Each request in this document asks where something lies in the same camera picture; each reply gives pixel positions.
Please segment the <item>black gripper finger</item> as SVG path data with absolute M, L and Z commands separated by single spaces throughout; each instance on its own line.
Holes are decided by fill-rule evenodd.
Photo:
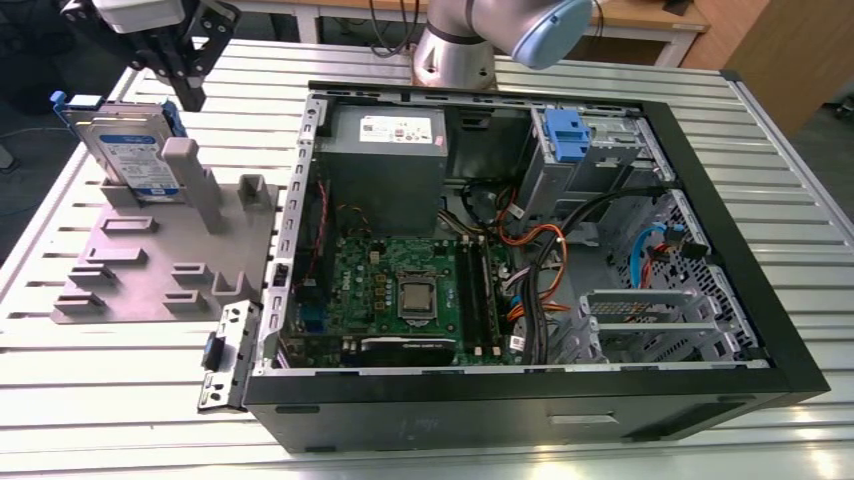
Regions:
M 190 107 L 190 88 L 188 87 L 186 81 L 180 77 L 170 76 L 162 69 L 156 70 L 156 76 L 158 81 L 172 88 L 182 110 L 188 111 Z
M 188 99 L 186 111 L 200 111 L 205 94 L 202 81 L 228 45 L 240 20 L 240 10 L 224 1 L 200 1 L 196 9 L 196 20 L 206 35 L 206 41 L 196 48 L 190 47 L 190 62 L 188 67 Z

